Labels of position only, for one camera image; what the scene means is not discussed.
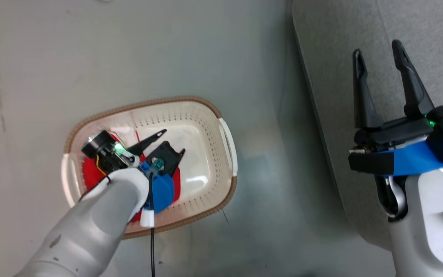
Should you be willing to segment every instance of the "gray floor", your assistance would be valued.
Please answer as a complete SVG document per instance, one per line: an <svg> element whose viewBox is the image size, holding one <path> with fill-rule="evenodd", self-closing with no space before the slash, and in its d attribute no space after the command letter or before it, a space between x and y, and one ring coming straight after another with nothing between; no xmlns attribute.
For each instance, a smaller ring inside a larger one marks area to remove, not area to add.
<svg viewBox="0 0 443 277"><path fill-rule="evenodd" d="M0 0L0 276L16 273L68 209L60 158L74 125L177 95L220 109L239 181L228 220L219 212L155 236L158 276L394 276L390 253L344 219L290 6ZM123 241L104 276L148 276L148 240Z"/></svg>

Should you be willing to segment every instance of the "white basket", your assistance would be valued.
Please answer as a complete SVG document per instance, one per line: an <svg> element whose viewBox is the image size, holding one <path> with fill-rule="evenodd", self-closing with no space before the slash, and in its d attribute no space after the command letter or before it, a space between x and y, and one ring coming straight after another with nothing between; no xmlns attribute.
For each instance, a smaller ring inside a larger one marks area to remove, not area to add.
<svg viewBox="0 0 443 277"><path fill-rule="evenodd" d="M176 151L186 149L186 154L179 165L179 200L155 216L155 230L176 228L223 208L235 192L237 182L235 144L220 112L197 97L143 102L82 121L68 137L61 166L69 205L75 205L86 190L82 174L85 156L81 148L88 137L109 130L130 147L137 143L136 131L144 139L164 128L167 132L145 150L145 156L164 140ZM132 222L126 228L125 238L148 234L149 229Z"/></svg>

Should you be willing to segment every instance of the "basket handle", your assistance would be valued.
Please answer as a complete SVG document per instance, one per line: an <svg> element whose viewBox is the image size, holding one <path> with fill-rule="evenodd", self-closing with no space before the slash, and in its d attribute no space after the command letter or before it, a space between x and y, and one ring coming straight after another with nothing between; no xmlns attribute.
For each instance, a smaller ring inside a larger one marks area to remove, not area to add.
<svg viewBox="0 0 443 277"><path fill-rule="evenodd" d="M224 136L223 138L223 144L225 145L225 151L227 157L230 158L230 164L232 165L233 175L237 176L238 171L238 162L237 162L237 151L235 150L235 143L233 142L232 133L230 132L230 129L228 128L228 125L226 124L225 120L223 118L218 118L221 127L223 128Z"/></svg>
<svg viewBox="0 0 443 277"><path fill-rule="evenodd" d="M78 179L74 162L69 158L69 154L64 154L61 160L61 181L63 183L63 191L70 207L76 204L80 192L78 191Z"/></svg>

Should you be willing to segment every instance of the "blue plastic part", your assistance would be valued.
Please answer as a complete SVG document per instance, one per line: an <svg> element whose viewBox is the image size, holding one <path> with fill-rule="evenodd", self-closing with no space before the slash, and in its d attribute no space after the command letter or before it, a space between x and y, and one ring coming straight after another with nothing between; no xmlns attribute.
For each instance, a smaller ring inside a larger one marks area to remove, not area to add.
<svg viewBox="0 0 443 277"><path fill-rule="evenodd" d="M394 153L394 174L392 176L419 175L443 168L443 162L438 161L425 140L383 153L388 152Z"/></svg>
<svg viewBox="0 0 443 277"><path fill-rule="evenodd" d="M148 172L150 165L146 162L139 166L144 174ZM167 208L174 201L174 180L169 175L156 175L152 180L153 204L155 214ZM149 209L150 201L147 200L144 209Z"/></svg>

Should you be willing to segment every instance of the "red object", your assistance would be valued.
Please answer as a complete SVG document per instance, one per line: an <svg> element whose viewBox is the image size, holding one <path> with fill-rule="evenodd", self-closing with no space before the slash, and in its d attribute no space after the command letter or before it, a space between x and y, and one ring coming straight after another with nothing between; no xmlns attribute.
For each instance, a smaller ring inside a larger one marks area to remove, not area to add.
<svg viewBox="0 0 443 277"><path fill-rule="evenodd" d="M121 142L121 140L115 134L111 133L110 135L114 137L114 140L116 140L116 142ZM138 132L136 132L136 137L138 142L140 142ZM146 160L146 157L143 154L141 154L139 160L141 162L144 162ZM95 165L95 159L85 158L82 165L82 172L87 191L93 189L105 177L105 175ZM174 176L172 177L172 179L174 180L173 202L175 202L179 199L181 195L181 170L179 168L177 168L177 170L174 172ZM131 222L139 221L140 217L141 217L141 212L137 213L137 215L133 217Z"/></svg>

